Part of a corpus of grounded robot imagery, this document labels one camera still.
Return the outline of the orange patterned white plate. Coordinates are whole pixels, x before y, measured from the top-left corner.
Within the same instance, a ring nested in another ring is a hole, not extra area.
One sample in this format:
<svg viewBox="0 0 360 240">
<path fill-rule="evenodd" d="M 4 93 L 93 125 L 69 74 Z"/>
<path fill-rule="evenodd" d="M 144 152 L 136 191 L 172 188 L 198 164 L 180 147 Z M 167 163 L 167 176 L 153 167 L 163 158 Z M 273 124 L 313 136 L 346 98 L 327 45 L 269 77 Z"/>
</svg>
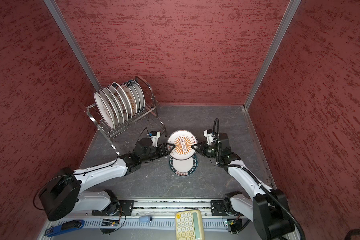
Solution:
<svg viewBox="0 0 360 240">
<path fill-rule="evenodd" d="M 192 145 L 197 144 L 198 140 L 193 133 L 178 130 L 168 137 L 167 143 L 175 146 L 170 156 L 175 160 L 185 161 L 195 155 L 196 151 L 192 149 Z"/>
</svg>

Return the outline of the green rimmed plate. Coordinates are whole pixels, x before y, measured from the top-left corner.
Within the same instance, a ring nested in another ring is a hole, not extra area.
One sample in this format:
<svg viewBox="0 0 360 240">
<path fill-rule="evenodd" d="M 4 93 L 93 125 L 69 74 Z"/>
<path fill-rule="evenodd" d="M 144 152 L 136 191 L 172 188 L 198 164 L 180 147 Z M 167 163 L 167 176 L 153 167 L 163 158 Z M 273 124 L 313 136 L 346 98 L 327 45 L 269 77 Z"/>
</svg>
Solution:
<svg viewBox="0 0 360 240">
<path fill-rule="evenodd" d="M 172 157 L 169 159 L 170 170 L 181 177 L 192 175 L 199 165 L 199 161 L 196 155 L 187 160 L 175 160 Z"/>
</svg>

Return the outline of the stainless steel dish rack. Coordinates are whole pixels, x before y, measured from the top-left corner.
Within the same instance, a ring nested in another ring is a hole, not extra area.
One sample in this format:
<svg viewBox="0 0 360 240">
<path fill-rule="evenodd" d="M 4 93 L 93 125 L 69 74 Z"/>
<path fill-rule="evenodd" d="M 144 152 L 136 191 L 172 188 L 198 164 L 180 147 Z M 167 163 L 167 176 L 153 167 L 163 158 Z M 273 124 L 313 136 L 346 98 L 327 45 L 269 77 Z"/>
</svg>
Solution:
<svg viewBox="0 0 360 240">
<path fill-rule="evenodd" d="M 124 83 L 112 83 L 94 92 L 94 103 L 85 107 L 91 122 L 118 155 L 121 148 L 115 143 L 117 136 L 137 122 L 153 117 L 161 136 L 167 136 L 166 125 L 159 117 L 160 103 L 151 84 L 141 76 Z"/>
</svg>

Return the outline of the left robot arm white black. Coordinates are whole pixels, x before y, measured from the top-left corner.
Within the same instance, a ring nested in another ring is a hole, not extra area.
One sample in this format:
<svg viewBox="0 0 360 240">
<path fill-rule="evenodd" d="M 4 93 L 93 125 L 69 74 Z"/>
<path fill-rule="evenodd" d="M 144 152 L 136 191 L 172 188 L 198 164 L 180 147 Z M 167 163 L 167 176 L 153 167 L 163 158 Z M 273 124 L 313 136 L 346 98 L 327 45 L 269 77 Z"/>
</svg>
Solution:
<svg viewBox="0 0 360 240">
<path fill-rule="evenodd" d="M 150 138 L 137 141 L 132 152 L 118 156 L 108 163 L 86 169 L 61 169 L 40 191 L 39 199 L 49 221 L 57 221 L 70 213 L 92 211 L 95 215 L 120 214 L 119 200 L 111 190 L 90 192 L 88 189 L 114 178 L 121 178 L 169 155 L 174 144 L 154 146 Z"/>
</svg>

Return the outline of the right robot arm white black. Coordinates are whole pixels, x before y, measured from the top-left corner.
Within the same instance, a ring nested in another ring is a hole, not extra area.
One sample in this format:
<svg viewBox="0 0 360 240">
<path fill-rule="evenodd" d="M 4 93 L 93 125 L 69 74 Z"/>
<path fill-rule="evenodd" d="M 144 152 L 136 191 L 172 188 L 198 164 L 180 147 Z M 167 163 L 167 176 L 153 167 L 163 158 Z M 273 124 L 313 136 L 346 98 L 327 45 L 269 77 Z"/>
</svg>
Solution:
<svg viewBox="0 0 360 240">
<path fill-rule="evenodd" d="M 215 159 L 217 167 L 225 169 L 247 193 L 230 193 L 226 211 L 240 213 L 253 222 L 262 240 L 284 239 L 295 230 L 302 240 L 305 239 L 301 225 L 290 212 L 286 195 L 264 184 L 246 167 L 232 151 L 227 134 L 206 130 L 204 136 L 207 140 L 192 145 L 192 149 L 204 157 Z"/>
</svg>

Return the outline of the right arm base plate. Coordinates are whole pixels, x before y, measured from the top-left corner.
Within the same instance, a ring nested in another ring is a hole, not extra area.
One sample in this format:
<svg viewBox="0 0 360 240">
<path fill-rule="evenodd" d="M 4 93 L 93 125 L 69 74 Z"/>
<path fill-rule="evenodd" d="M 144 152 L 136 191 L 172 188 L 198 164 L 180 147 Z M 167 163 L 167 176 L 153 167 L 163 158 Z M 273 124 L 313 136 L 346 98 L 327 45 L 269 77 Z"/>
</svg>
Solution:
<svg viewBox="0 0 360 240">
<path fill-rule="evenodd" d="M 211 213 L 214 217 L 227 216 L 224 200 L 211 200 Z"/>
</svg>

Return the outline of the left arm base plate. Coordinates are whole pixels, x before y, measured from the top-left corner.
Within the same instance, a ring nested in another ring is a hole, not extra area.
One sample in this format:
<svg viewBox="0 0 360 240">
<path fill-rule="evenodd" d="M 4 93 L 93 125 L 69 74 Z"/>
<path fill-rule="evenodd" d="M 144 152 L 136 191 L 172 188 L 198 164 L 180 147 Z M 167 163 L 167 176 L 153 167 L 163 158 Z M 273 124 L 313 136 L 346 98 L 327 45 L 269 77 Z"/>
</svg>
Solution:
<svg viewBox="0 0 360 240">
<path fill-rule="evenodd" d="M 134 208 L 134 200 L 118 200 L 111 202 L 104 210 L 93 210 L 92 216 L 130 216 Z"/>
</svg>

